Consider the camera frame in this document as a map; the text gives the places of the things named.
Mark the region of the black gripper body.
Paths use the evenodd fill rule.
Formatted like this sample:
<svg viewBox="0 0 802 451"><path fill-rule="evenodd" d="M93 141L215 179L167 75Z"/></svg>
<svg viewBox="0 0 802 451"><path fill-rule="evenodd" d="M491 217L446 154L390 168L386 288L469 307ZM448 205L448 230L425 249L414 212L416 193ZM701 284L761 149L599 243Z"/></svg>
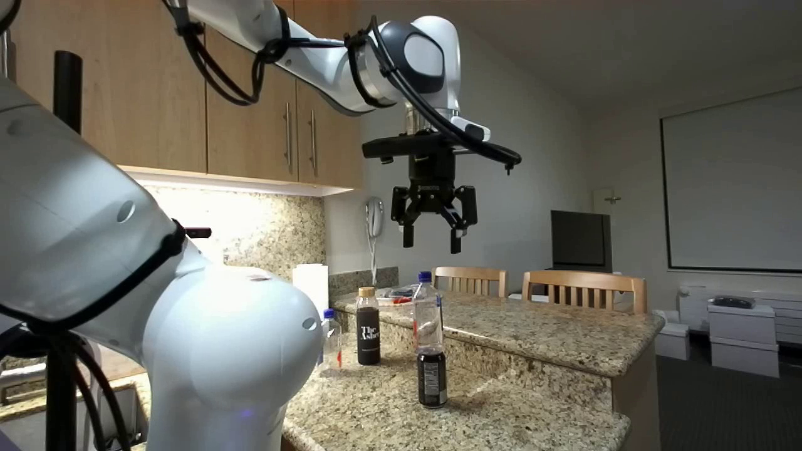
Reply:
<svg viewBox="0 0 802 451"><path fill-rule="evenodd" d="M390 195L390 219L402 224L421 214L439 214L448 227L474 227L476 190L470 187L454 187L456 156L405 156L408 158L408 189L395 189Z"/></svg>

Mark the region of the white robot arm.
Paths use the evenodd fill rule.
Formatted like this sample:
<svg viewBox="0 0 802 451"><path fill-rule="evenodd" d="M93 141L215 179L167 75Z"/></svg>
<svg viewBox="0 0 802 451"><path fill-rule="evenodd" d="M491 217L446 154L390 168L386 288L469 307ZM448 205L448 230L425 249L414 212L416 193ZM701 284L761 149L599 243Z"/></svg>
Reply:
<svg viewBox="0 0 802 451"><path fill-rule="evenodd" d="M517 165L458 113L460 49L439 15L315 39L273 0L163 0L362 116L399 100L429 124L372 156L466 149ZM315 307L258 268L207 260L124 170L12 81L0 81L0 309L58 346L93 338L149 376L147 451L280 451L286 403L322 354Z"/></svg>

